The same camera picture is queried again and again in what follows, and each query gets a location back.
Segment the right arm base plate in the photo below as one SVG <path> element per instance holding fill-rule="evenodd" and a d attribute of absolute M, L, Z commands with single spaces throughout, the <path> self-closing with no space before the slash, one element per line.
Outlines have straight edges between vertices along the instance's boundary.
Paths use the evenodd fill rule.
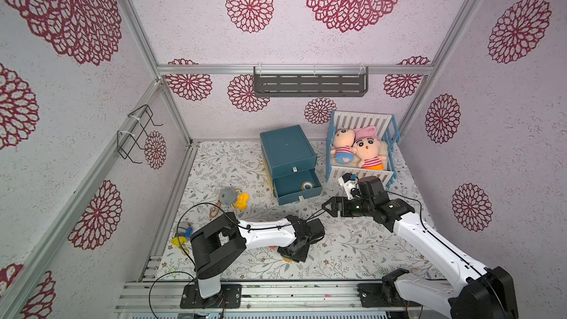
<path fill-rule="evenodd" d="M 364 308 L 402 307 L 418 308 L 420 305 L 403 300 L 394 285 L 383 283 L 360 283 L 357 285 L 360 303 Z"/>

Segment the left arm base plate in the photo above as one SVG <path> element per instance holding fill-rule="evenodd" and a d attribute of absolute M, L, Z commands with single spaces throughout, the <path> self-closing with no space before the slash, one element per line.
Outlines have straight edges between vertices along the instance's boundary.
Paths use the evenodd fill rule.
<path fill-rule="evenodd" d="M 188 284 L 184 287 L 180 308 L 183 310 L 200 309 L 238 309 L 242 300 L 242 285 L 222 284 L 220 292 L 205 298 L 196 284 Z"/>

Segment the teal drawer cabinet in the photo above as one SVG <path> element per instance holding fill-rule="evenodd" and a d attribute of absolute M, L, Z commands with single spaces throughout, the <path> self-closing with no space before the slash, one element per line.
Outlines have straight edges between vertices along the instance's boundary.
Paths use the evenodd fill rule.
<path fill-rule="evenodd" d="M 272 179 L 316 167 L 316 153 L 299 125 L 265 131 L 260 138 Z"/>

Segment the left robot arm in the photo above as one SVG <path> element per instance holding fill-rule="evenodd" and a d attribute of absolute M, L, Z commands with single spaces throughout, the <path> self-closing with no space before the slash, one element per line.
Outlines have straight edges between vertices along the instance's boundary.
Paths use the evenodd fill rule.
<path fill-rule="evenodd" d="M 247 250 L 276 247 L 284 259 L 305 262 L 310 247 L 324 236 L 319 219 L 290 215 L 272 222 L 247 222 L 228 212 L 190 237 L 199 295 L 208 299 L 220 294 L 221 274 Z"/>

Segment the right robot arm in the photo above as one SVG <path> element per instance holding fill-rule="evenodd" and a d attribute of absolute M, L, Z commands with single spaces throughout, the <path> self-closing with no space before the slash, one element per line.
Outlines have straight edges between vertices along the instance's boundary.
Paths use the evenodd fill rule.
<path fill-rule="evenodd" d="M 383 276 L 375 295 L 390 305 L 413 302 L 446 318 L 518 318 L 512 276 L 501 267 L 489 268 L 457 248 L 408 204 L 393 198 L 377 177 L 344 174 L 339 183 L 345 196 L 333 196 L 322 208 L 331 217 L 370 217 L 417 249 L 443 278 L 421 279 L 397 269 Z"/>

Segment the teal drawer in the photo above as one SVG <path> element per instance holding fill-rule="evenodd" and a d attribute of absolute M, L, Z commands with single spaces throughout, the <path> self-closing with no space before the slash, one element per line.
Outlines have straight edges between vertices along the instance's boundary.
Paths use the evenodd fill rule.
<path fill-rule="evenodd" d="M 313 182 L 317 187 L 312 190 L 303 191 L 301 190 L 301 184 L 305 181 Z M 298 171 L 275 178 L 273 180 L 273 188 L 274 195 L 279 205 L 288 205 L 300 202 L 304 199 L 320 196 L 323 191 L 323 187 L 314 169 Z"/>

